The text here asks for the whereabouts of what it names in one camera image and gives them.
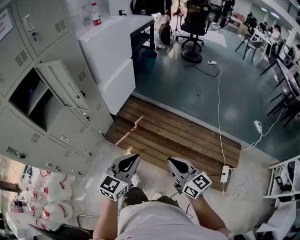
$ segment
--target open locker door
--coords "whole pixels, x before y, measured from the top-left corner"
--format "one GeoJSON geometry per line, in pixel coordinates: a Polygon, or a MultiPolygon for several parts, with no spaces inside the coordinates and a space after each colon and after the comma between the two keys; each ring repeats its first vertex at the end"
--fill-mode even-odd
{"type": "Polygon", "coordinates": [[[89,110],[85,94],[80,91],[61,60],[38,64],[35,70],[64,106],[89,110]]]}

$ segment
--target blue bin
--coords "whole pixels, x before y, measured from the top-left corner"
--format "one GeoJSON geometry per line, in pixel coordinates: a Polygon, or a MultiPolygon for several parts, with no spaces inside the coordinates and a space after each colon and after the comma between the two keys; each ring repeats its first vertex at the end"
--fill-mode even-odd
{"type": "Polygon", "coordinates": [[[155,65],[158,54],[153,50],[145,50],[142,52],[142,68],[145,72],[151,72],[155,65]]]}

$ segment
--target wooden pallet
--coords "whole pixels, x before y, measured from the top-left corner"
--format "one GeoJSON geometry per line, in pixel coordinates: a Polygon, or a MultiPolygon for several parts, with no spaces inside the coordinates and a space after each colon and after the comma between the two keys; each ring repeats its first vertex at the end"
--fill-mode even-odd
{"type": "MultiPolygon", "coordinates": [[[[105,135],[120,148],[168,171],[169,157],[189,160],[222,191],[224,165],[219,134],[148,102],[130,97],[105,135]]],[[[237,167],[241,145],[222,137],[226,164],[237,167]]]]}

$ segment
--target paper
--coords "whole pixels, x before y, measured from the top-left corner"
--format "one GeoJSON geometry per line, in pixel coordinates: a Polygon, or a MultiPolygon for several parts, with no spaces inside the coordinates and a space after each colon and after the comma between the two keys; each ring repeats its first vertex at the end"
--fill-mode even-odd
{"type": "Polygon", "coordinates": [[[13,25],[9,18],[8,10],[5,9],[0,13],[0,41],[13,29],[13,25]]]}

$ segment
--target ceiling light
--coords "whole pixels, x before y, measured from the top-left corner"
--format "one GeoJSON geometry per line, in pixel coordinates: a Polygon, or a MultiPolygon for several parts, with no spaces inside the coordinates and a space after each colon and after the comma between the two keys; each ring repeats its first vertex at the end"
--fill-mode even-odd
{"type": "Polygon", "coordinates": [[[271,12],[271,14],[276,18],[280,18],[276,13],[271,12]]]}

